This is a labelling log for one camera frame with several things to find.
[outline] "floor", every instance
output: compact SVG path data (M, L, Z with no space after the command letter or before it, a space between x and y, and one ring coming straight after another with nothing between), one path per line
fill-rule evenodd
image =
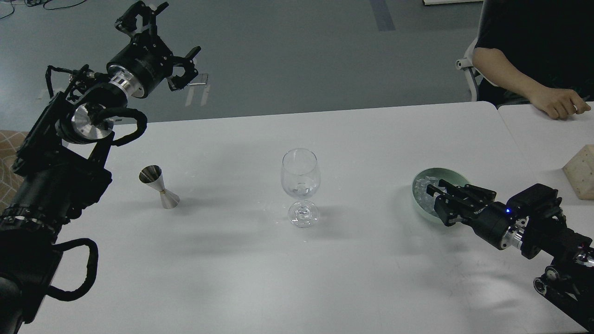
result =
M34 124L49 101L47 65L105 71L129 41L113 22L132 3L16 5L0 20L0 128ZM0 4L0 17L10 10ZM176 55L200 45L208 83L179 92L162 83L129 106L159 122L468 101L454 63L480 11L480 2L169 0L159 36ZM54 78L54 88L67 85L67 75Z

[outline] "white chair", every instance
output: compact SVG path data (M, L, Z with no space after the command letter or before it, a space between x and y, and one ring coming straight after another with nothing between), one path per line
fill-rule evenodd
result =
M497 12L499 4L492 0L484 0L483 6L481 9L481 18L479 20L479 28L478 34L481 33L481 29L483 29L483 25L485 25L485 19L487 15L492 15L492 13ZM478 41L478 37L475 38L472 43L466 49L464 53L464 57L456 60L456 68L458 70L464 71L464 76L466 77L466 82L468 83L468 88L470 89L470 100L476 101L478 98L478 91L479 91L479 84L483 79L486 79L473 65L472 65L472 55L475 50L476 42ZM489 81L493 86L497 87L496 84Z
M472 65L472 54L475 50L477 40L478 37L468 46L464 53L464 57L456 60L456 68L464 71L464 76L466 77L468 88L470 89L470 100L473 102L476 101L478 97L479 83L481 83L482 80L482 74Z

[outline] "metal jigger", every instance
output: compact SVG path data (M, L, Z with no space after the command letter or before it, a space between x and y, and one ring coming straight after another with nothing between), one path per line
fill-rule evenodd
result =
M173 209L178 205L179 196L165 189L161 167L157 165L145 167L140 171L138 178L142 183L157 190L161 194L161 204L165 209Z

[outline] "bowl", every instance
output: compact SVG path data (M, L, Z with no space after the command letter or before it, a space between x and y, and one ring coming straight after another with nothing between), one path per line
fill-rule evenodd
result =
M435 210L433 210L433 208L431 207L429 208L423 208L423 205L421 202L419 202L419 199L417 198L417 196L415 196L415 193L419 194L419 191L415 191L416 186L418 186L419 182L418 180L420 179L425 179L426 177L433 177L436 179L444 179L447 182L453 184L453 185L461 185L464 186L466 184L468 184L468 180L463 177L462 175L460 175L457 172L452 171L451 169L447 169L447 168L429 168L426 169L420 173L418 173L415 178L412 180L412 197L413 197L413 201L415 202L414 206L416 211L425 219L431 221L431 222L435 222L435 223L442 223L441 219L439 219L439 216L437 215L437 212L435 212Z

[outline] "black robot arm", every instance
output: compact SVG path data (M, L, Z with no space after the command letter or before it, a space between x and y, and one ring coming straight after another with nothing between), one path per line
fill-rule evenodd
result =
M45 295L71 301L92 287L97 245L87 238L55 244L58 234L97 203L112 182L104 168L110 148L139 138L147 128L146 116L128 108L128 99L147 97L163 79L171 90L182 89L198 74L192 59L200 47L176 57L157 35L156 16L166 7L165 2L152 10L138 1L118 19L116 27L131 41L108 62L107 74L88 65L79 70L48 67L52 100L17 152L12 168L23 183L0 215L0 334L15 334L22 323L32 322ZM143 20L140 29L137 16ZM173 68L180 66L184 74L173 76ZM52 71L71 75L64 92L54 94ZM135 119L136 131L115 139L111 118L116 116ZM84 158L63 146L64 140L94 148ZM89 248L85 281L74 291L50 286L63 252L79 246Z
M453 185L440 180L429 185L435 212L446 226L456 222L499 250L518 248L527 259L541 250L553 256L545 273L534 279L538 293L590 332L594 332L594 249L592 239L567 227L557 190L535 184L506 204L491 190Z

